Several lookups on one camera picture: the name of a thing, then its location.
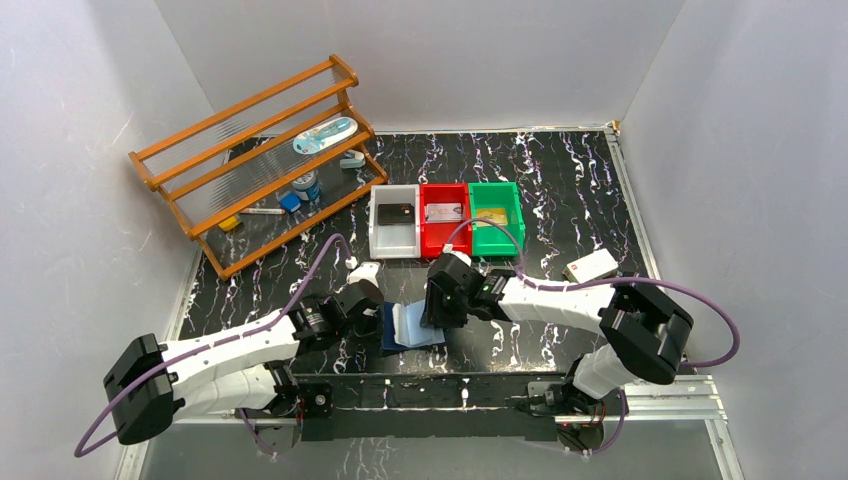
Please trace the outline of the blue card holder wallet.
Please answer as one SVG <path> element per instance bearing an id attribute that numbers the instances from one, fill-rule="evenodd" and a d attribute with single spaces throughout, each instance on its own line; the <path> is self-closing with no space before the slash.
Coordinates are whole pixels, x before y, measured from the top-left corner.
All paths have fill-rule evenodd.
<path id="1" fill-rule="evenodd" d="M 382 350 L 404 352 L 446 342 L 442 328 L 423 326 L 425 301 L 408 305 L 385 302 L 383 305 Z"/>

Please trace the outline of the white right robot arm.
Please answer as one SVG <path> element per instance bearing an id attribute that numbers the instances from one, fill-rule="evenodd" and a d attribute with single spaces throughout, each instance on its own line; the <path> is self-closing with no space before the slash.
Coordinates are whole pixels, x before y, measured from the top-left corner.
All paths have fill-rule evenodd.
<path id="1" fill-rule="evenodd" d="M 648 278 L 555 285 L 515 270 L 482 274 L 464 254 L 443 253 L 427 273 L 422 322 L 462 328 L 482 321 L 540 321 L 605 339 L 575 360 L 564 379 L 527 386 L 523 410 L 534 416 L 589 414 L 612 391 L 635 381 L 674 382 L 692 317 Z"/>

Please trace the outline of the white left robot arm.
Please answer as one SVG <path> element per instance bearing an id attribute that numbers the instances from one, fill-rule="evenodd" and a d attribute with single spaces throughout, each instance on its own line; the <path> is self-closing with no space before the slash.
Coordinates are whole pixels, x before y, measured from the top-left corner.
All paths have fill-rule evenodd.
<path id="1" fill-rule="evenodd" d="M 373 282 L 357 280 L 335 296 L 308 295 L 289 311 L 211 335 L 164 343 L 153 334 L 135 338 L 103 381 L 118 442 L 141 443 L 205 413 L 290 414 L 299 391 L 284 363 L 335 345 L 383 301 Z"/>

